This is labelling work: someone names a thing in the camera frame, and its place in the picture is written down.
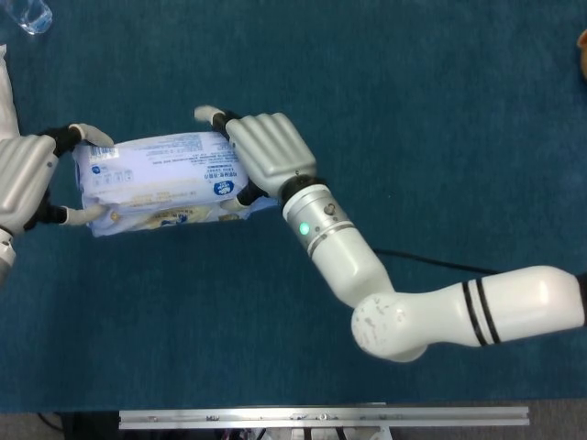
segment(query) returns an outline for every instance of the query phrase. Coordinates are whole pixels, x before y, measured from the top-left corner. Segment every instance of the blue table surface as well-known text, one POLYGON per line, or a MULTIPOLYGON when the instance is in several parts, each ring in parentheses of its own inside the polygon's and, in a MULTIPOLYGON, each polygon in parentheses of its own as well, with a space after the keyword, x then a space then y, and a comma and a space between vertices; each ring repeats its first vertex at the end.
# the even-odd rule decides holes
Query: blue table surface
MULTIPOLYGON (((205 129, 283 111, 366 239, 438 259, 584 271, 580 0, 51 1, 6 17, 21 131, 205 129)), ((79 204, 72 160, 52 200, 79 204)), ((273 209, 94 239, 39 226, 0 295, 0 411, 587 397, 582 329, 394 364, 360 352, 273 209)), ((386 258, 398 290, 473 274, 386 258)))

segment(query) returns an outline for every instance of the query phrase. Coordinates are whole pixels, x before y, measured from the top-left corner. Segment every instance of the water bottle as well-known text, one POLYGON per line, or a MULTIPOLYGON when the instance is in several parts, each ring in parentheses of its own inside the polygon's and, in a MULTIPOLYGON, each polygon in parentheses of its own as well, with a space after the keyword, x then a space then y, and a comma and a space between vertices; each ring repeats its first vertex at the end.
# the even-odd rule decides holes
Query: water bottle
POLYGON ((42 34, 53 22, 44 0, 0 0, 0 5, 30 35, 42 34))

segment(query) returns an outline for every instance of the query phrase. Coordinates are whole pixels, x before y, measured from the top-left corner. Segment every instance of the robotic hand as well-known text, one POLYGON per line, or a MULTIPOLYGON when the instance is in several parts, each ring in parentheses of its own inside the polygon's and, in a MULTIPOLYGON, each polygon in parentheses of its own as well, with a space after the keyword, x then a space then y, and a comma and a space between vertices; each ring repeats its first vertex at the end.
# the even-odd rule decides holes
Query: robotic hand
POLYGON ((50 129, 38 136, 0 140, 0 287, 16 258, 12 248, 14 236, 37 222, 80 224, 91 220, 88 215, 101 214, 50 204, 48 186, 59 157, 82 140, 104 148, 114 147, 108 135, 86 124, 50 129))
POLYGON ((428 293, 396 292, 379 259, 316 177, 316 159, 282 114, 239 118, 211 106, 195 109, 235 148, 250 183, 226 209, 258 197, 281 200, 283 218, 337 297, 354 308, 359 346, 378 358, 407 362, 428 345, 469 347, 585 325, 587 276, 533 267, 428 293))

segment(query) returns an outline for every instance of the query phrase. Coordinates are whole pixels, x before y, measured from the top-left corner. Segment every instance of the orange object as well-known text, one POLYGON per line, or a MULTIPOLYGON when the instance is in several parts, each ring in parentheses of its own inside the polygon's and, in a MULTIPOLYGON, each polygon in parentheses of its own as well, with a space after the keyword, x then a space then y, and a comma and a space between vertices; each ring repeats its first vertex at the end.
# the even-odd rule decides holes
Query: orange object
POLYGON ((583 72, 583 77, 587 80, 587 29, 583 30, 583 33, 579 36, 577 47, 581 49, 581 72, 583 72))

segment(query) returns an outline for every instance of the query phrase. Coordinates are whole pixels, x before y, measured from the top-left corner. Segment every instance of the package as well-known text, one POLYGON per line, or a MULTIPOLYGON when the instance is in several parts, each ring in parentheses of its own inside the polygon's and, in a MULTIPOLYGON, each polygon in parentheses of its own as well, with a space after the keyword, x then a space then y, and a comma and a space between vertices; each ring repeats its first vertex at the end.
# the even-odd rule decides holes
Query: package
POLYGON ((213 132, 133 140, 73 152, 84 218, 96 237, 163 226, 246 219, 274 206, 261 198, 230 212, 249 178, 234 149, 213 132))
POLYGON ((0 140, 19 136, 17 111, 12 100, 12 86, 6 69, 5 55, 6 45, 0 46, 0 140))

